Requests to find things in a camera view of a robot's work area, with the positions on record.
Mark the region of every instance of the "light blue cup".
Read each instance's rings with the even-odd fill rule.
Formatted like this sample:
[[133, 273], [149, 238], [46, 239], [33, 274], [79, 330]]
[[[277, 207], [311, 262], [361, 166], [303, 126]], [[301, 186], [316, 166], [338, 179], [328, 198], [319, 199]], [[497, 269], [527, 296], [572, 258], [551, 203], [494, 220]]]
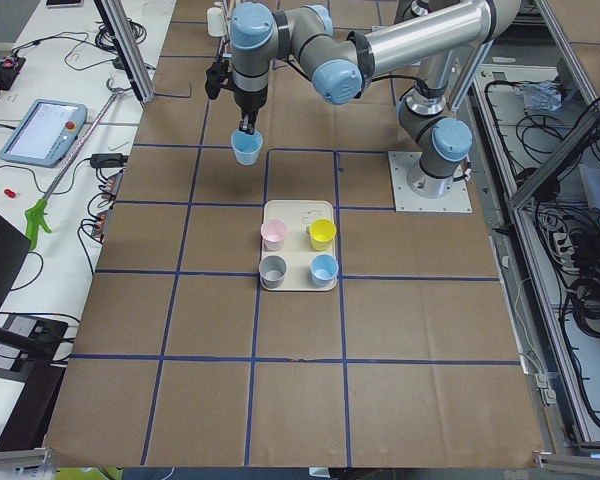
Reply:
[[253, 165], [258, 160], [262, 148], [262, 134], [256, 130], [253, 135], [241, 130], [234, 130], [231, 134], [231, 146], [236, 160], [241, 165]]
[[326, 287], [338, 275], [338, 262], [331, 255], [318, 255], [311, 262], [311, 280], [316, 287]]

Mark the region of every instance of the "white table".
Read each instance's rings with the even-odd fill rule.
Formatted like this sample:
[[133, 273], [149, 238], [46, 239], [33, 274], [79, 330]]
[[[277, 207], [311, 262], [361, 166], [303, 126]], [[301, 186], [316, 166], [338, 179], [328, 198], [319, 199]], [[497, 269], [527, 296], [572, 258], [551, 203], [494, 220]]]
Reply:
[[[147, 38], [139, 48], [144, 61], [155, 67], [175, 0], [123, 0], [122, 3], [127, 16], [147, 29]], [[63, 31], [89, 32], [89, 42], [93, 43], [98, 32], [97, 22], [101, 22], [101, 18], [93, 0], [85, 0], [84, 6], [79, 8], [49, 9], [41, 2], [15, 46]], [[91, 121], [110, 94], [105, 87], [107, 79], [112, 77], [115, 86], [129, 86], [126, 74], [116, 70], [111, 62], [80, 72], [69, 68], [64, 58], [76, 44], [71, 40], [52, 39], [20, 52], [27, 60], [11, 90], [2, 92], [0, 121], [20, 121], [38, 98], [82, 103], [89, 108], [87, 121]], [[82, 68], [114, 57], [83, 44], [68, 61], [76, 68]], [[135, 96], [128, 95], [105, 115], [103, 122], [137, 125], [141, 115], [142, 107]]]
[[[147, 39], [140, 45], [140, 50], [145, 62], [155, 66], [175, 0], [123, 0], [123, 5], [127, 16], [146, 27]], [[96, 22], [99, 20], [93, 0], [86, 0], [83, 7], [66, 9], [47, 9], [41, 1], [15, 45], [61, 31], [88, 31], [89, 40], [93, 41], [97, 32]], [[85, 104], [89, 110], [87, 119], [89, 122], [110, 96], [110, 92], [105, 88], [108, 78], [113, 77], [115, 86], [129, 85], [126, 75], [115, 70], [110, 63], [82, 72], [67, 67], [63, 59], [75, 44], [76, 42], [69, 40], [49, 40], [21, 52], [21, 55], [27, 58], [27, 63], [13, 88], [2, 94], [0, 122], [17, 125], [34, 100], [38, 98]], [[113, 58], [113, 55], [94, 47], [81, 46], [71, 62], [76, 67], [80, 67], [108, 58]], [[78, 159], [87, 158], [93, 153], [128, 154], [141, 115], [140, 104], [132, 92], [127, 92], [107, 112], [103, 123], [94, 130]], [[8, 129], [0, 128], [0, 149], [10, 133]], [[16, 164], [8, 164], [0, 160], [0, 165]], [[31, 168], [36, 172], [43, 189], [59, 171], [59, 166], [51, 169]], [[58, 191], [65, 190], [70, 184], [72, 169], [62, 181]], [[115, 170], [109, 169], [106, 173], [114, 172]], [[53, 232], [46, 234], [40, 231], [36, 249], [44, 258], [42, 274], [27, 288], [10, 293], [2, 310], [60, 312], [76, 317], [81, 316], [92, 276], [76, 230], [80, 220], [87, 217], [86, 204], [93, 195], [98, 193], [97, 185], [94, 170], [88, 162], [85, 162], [78, 167], [72, 190], [66, 195], [51, 197], [46, 209], [48, 214], [46, 221]], [[4, 194], [5, 188], [16, 192], [16, 198], [7, 197]], [[41, 195], [28, 172], [16, 169], [0, 170], [0, 214], [21, 232], [26, 228], [24, 211], [32, 207]], [[88, 238], [85, 238], [84, 242], [95, 265], [100, 251], [99, 245]], [[14, 286], [22, 285], [33, 278], [39, 270], [39, 265], [39, 260], [29, 255]], [[0, 317], [0, 324], [4, 320], [5, 318]], [[73, 337], [76, 333], [75, 326], [72, 322], [70, 324], [72, 326], [67, 331], [67, 337]], [[68, 351], [68, 345], [61, 346], [57, 358], [64, 356]], [[21, 383], [0, 379], [0, 435], [22, 387]]]

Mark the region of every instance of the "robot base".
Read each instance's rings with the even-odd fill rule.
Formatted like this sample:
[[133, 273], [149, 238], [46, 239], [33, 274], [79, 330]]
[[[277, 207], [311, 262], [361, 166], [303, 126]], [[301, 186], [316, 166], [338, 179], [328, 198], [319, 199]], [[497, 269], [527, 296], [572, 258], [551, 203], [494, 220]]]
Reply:
[[[447, 194], [429, 199], [415, 193], [407, 183], [407, 170], [420, 159], [420, 152], [389, 152], [389, 167], [396, 212], [471, 213], [465, 182], [452, 182]], [[462, 175], [460, 167], [456, 176]]]

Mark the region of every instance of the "blue joint cap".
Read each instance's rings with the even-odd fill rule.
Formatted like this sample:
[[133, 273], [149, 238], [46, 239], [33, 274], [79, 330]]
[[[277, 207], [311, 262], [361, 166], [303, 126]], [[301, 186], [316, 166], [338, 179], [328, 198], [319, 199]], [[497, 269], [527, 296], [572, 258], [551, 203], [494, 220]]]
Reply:
[[261, 3], [241, 3], [231, 16], [231, 46], [238, 50], [255, 50], [273, 35], [275, 21], [271, 10]]
[[333, 105], [342, 105], [362, 88], [362, 75], [349, 60], [329, 60], [320, 65], [311, 78], [313, 88]]
[[448, 162], [462, 161], [469, 153], [473, 134], [464, 122], [455, 118], [443, 118], [433, 127], [433, 147]]
[[327, 35], [333, 37], [333, 21], [331, 20], [331, 16], [329, 15], [329, 10], [324, 5], [305, 5], [305, 7], [309, 7], [311, 10], [316, 12], [322, 20], [322, 24], [324, 25], [324, 31], [327, 32]]

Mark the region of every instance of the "white tray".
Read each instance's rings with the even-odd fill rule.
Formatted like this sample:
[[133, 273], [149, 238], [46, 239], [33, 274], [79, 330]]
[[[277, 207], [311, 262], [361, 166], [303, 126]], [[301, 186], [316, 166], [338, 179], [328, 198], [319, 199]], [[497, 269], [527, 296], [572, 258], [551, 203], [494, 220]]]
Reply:
[[279, 255], [287, 262], [287, 274], [282, 285], [276, 288], [263, 288], [275, 292], [316, 291], [326, 292], [336, 286], [337, 279], [324, 287], [317, 287], [311, 281], [311, 261], [326, 253], [336, 258], [335, 241], [324, 252], [311, 247], [307, 227], [319, 218], [334, 221], [333, 206], [320, 200], [271, 200], [264, 206], [263, 222], [277, 218], [287, 225], [287, 239], [282, 250], [271, 252], [261, 245], [262, 258]]

